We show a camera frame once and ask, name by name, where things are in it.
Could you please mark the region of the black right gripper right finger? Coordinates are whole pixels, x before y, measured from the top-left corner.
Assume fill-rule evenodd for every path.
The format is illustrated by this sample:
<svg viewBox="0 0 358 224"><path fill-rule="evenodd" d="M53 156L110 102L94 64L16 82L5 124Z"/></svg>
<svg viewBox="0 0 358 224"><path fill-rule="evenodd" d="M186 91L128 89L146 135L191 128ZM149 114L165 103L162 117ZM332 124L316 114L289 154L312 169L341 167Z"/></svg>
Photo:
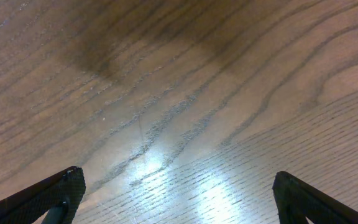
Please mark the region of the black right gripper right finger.
<svg viewBox="0 0 358 224"><path fill-rule="evenodd" d="M273 182L278 217L284 223L358 223L358 212L288 172Z"/></svg>

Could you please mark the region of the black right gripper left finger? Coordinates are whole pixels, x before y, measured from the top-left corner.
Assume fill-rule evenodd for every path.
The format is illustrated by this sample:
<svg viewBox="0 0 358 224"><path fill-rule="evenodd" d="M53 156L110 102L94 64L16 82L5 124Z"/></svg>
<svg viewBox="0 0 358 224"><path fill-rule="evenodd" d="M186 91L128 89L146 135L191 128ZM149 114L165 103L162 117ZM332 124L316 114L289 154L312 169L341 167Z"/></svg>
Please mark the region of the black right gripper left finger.
<svg viewBox="0 0 358 224"><path fill-rule="evenodd" d="M0 223L71 224L85 194L83 169L68 167L0 200Z"/></svg>

